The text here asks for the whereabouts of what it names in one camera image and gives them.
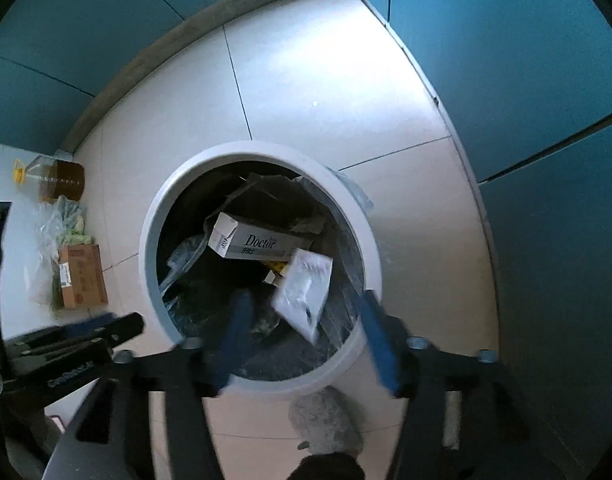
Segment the white tile floor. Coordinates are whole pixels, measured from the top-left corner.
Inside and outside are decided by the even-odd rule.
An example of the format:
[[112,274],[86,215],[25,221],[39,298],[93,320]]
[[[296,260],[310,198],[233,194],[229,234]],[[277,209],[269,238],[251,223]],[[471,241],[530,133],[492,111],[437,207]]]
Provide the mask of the white tile floor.
[[[75,153],[109,308],[142,312],[148,324],[128,346],[166,349],[137,279],[152,198],[184,160],[251,137],[347,168],[363,187],[375,204],[384,305],[411,332],[452,352],[497,347],[490,261],[461,161],[416,72],[359,0],[284,0],[212,32],[141,82]],[[361,425],[367,478],[383,478],[403,403],[378,385],[367,352],[335,385]],[[153,399],[165,462],[163,398]],[[304,456],[287,402],[226,394],[207,406],[228,479],[280,480]]]

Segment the plastic bag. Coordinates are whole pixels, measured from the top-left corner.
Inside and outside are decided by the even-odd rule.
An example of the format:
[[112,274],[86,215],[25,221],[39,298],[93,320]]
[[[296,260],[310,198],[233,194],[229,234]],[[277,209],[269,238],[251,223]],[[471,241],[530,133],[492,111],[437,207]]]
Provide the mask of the plastic bag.
[[297,249],[273,297],[273,309],[313,344],[319,336],[317,325],[332,270],[332,258]]
[[92,243],[84,234],[85,208],[65,196],[54,203],[41,202],[35,209],[38,257],[26,265],[26,289],[33,303],[59,308],[60,285],[57,276],[59,250],[64,245]]
[[[203,211],[209,211],[207,216],[203,214],[203,232],[183,238],[175,228],[170,227],[172,231],[167,232],[164,226],[157,270],[164,304],[180,333],[185,337],[200,336],[210,351],[217,348],[230,320],[230,293],[236,288],[247,288],[255,297],[256,307],[255,322],[249,332],[253,354],[237,375],[265,381],[302,375],[330,359],[342,347],[358,319],[353,305],[363,291],[359,249],[343,214],[308,179],[248,173],[245,182],[238,186],[243,177],[231,174],[230,178],[234,178],[230,181],[234,185],[218,202],[207,200],[212,193],[204,183],[196,181],[201,189],[199,193],[188,190],[193,201],[202,204]],[[340,180],[349,187],[362,209],[370,210],[372,202],[363,191],[345,177]],[[174,214],[172,224],[182,226],[178,227],[179,231],[188,228],[189,222],[183,219],[193,214],[193,201],[187,200],[185,208]],[[214,209],[206,210],[203,205],[206,202],[214,203]],[[319,232],[311,251],[329,256],[333,265],[330,288],[316,327],[319,337],[314,344],[295,332],[271,307],[275,288],[263,283],[267,269],[262,264],[224,259],[206,250],[212,225],[221,211],[286,230],[296,227]],[[163,279],[162,264],[167,267]]]

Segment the yellow bottle cap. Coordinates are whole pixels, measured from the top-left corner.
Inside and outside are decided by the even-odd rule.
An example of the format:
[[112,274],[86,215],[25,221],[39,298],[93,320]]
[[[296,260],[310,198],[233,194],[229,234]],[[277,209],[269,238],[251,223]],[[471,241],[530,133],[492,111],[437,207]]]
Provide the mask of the yellow bottle cap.
[[25,180],[25,164],[22,163],[18,158],[14,160],[14,167],[12,168],[12,179],[20,186]]

